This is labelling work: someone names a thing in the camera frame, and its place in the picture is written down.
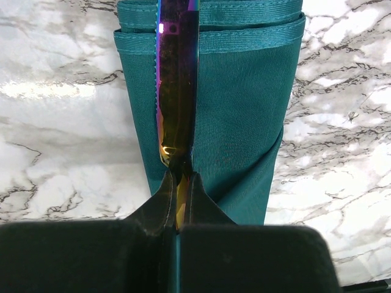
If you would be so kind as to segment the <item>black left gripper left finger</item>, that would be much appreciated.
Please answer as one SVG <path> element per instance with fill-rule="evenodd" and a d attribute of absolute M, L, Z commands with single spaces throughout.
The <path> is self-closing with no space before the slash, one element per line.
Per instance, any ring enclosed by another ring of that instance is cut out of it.
<path fill-rule="evenodd" d="M 175 292 L 176 180 L 122 220 L 1 225 L 2 292 Z"/>

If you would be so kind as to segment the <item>teal cloth napkin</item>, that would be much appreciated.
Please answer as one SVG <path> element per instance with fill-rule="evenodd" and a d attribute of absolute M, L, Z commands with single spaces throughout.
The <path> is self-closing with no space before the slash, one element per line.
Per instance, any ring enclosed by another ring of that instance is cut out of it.
<path fill-rule="evenodd" d="M 156 1 L 119 1 L 114 40 L 151 193 L 164 174 L 156 131 Z M 305 27 L 301 1 L 202 1 L 193 166 L 236 223 L 261 225 Z"/>

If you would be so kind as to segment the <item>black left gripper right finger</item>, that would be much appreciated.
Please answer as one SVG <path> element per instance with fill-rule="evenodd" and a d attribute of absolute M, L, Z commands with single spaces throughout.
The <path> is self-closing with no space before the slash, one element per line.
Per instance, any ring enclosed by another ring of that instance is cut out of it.
<path fill-rule="evenodd" d="M 180 231 L 180 292 L 340 292 L 326 241 L 294 225 L 235 224 L 192 175 Z"/>

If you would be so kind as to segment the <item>iridescent rainbow knife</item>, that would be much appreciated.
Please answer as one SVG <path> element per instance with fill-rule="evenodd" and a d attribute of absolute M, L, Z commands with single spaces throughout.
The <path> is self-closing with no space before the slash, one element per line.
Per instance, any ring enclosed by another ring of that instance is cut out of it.
<path fill-rule="evenodd" d="M 162 163 L 177 182 L 176 227 L 185 221 L 199 72 L 199 1 L 158 1 L 156 122 Z"/>

